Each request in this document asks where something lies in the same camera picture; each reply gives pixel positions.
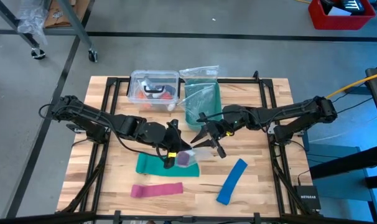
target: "yellow cable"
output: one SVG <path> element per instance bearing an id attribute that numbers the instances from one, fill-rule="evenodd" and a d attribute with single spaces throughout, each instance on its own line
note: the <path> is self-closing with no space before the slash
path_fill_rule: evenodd
<path id="1" fill-rule="evenodd" d="M 308 1 L 305 1 L 305 0 L 295 0 L 295 1 L 299 1 L 299 2 L 303 2 L 303 3 L 307 3 L 307 4 L 310 4 L 310 2 L 308 2 Z"/>
<path id="2" fill-rule="evenodd" d="M 357 84 L 361 84 L 361 83 L 363 83 L 363 82 L 367 82 L 368 80 L 371 80 L 371 79 L 374 79 L 374 78 L 377 78 L 377 74 L 376 74 L 376 75 L 373 75 L 373 76 L 370 76 L 370 77 L 367 77 L 367 78 L 363 78 L 362 80 L 358 80 L 357 82 L 354 82 L 354 83 L 352 83 L 352 84 L 350 84 L 350 85 L 347 85 L 347 86 L 345 86 L 345 87 L 343 87 L 343 88 L 341 88 L 341 89 L 339 89 L 339 90 L 337 90 L 337 91 L 335 91 L 335 92 L 329 94 L 326 98 L 329 99 L 329 98 L 335 96 L 336 94 L 338 94 L 338 93 L 340 93 L 340 92 L 343 92 L 343 91 L 349 89 L 350 87 L 353 87 L 353 86 L 355 86 L 355 85 L 357 85 Z"/>

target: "concrete floor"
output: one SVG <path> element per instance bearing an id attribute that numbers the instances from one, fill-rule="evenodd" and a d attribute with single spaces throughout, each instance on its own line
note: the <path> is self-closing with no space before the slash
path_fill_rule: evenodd
<path id="1" fill-rule="evenodd" d="M 18 10 L 15 1 L 4 2 L 13 12 Z M 1 19 L 0 29 L 7 29 Z M 312 27 L 307 4 L 293 0 L 108 0 L 107 4 L 95 2 L 86 29 L 377 37 L 377 18 L 359 31 L 325 31 Z M 47 59 L 36 61 L 29 57 L 30 48 L 19 36 L 0 35 L 0 217 L 41 123 L 37 110 L 50 101 L 73 37 L 51 36 L 47 40 L 49 45 L 43 47 Z M 83 99 L 92 75 L 220 65 L 224 77 L 250 77 L 258 70 L 261 77 L 288 78 L 294 101 L 299 102 L 327 95 L 363 78 L 365 69 L 377 67 L 376 43 L 133 37 L 92 40 L 99 62 L 89 62 L 87 47 L 80 44 L 62 95 Z M 335 105 L 340 110 L 364 99 L 366 96 L 347 96 Z M 309 131 L 310 141 L 368 149 L 377 145 L 376 116 L 375 106 L 367 102 L 343 113 L 333 124 L 314 126 Z M 341 136 L 319 140 L 338 134 Z M 54 212 L 73 138 L 65 123 L 52 122 L 18 215 Z M 369 172 L 376 175 L 377 169 Z M 363 202 L 324 198 L 322 205 L 328 217 L 370 219 Z"/>

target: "pink resistance band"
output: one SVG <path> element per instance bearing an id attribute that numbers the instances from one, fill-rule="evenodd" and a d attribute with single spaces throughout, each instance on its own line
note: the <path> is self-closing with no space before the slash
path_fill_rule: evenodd
<path id="1" fill-rule="evenodd" d="M 183 184 L 160 184 L 160 185 L 137 185 L 132 186 L 131 197 L 141 198 L 141 197 L 155 197 L 161 195 L 172 195 L 172 194 L 182 194 Z"/>

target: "teal cloth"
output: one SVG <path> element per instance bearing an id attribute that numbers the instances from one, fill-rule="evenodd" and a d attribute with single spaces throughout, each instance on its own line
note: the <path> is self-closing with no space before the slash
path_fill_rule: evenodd
<path id="1" fill-rule="evenodd" d="M 170 169 L 164 168 L 164 163 L 154 156 L 148 156 L 143 153 L 139 154 L 137 159 L 136 172 L 139 174 L 151 174 L 164 177 L 199 177 L 200 168 L 198 164 L 194 164 L 187 168 L 174 165 Z"/>

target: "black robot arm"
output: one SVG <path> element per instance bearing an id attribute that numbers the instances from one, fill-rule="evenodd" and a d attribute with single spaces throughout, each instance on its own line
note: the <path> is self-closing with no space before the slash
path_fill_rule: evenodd
<path id="1" fill-rule="evenodd" d="M 235 131 L 246 127 L 250 130 L 268 131 L 271 123 L 283 119 L 297 118 L 287 125 L 277 125 L 271 130 L 273 140 L 279 144 L 286 144 L 294 135 L 302 130 L 309 129 L 316 123 L 331 123 L 337 118 L 337 112 L 330 100 L 316 96 L 311 100 L 277 108 L 253 108 L 240 105 L 228 105 L 223 108 L 223 119 L 212 121 L 209 118 L 218 114 L 205 116 L 200 113 L 198 122 L 204 122 L 200 133 L 191 141 L 197 142 L 208 134 L 210 139 L 194 147 L 216 147 L 220 157 L 226 153 L 220 146 L 219 140 L 226 136 L 233 136 Z"/>
<path id="2" fill-rule="evenodd" d="M 157 155 L 151 155 L 160 157 L 166 169 L 174 165 L 175 155 L 179 151 L 191 149 L 186 142 L 181 140 L 179 122 L 176 119 L 167 123 L 168 128 L 165 128 L 157 122 L 147 122 L 146 118 L 123 114 L 112 115 L 100 111 L 82 103 L 75 96 L 61 97 L 51 112 L 52 119 L 75 123 L 86 131 L 89 140 L 98 144 L 104 144 L 107 141 L 108 130 L 111 130 L 124 147 L 126 146 L 120 138 L 152 146 L 156 148 Z M 161 156 L 159 149 L 167 151 L 165 157 Z"/>

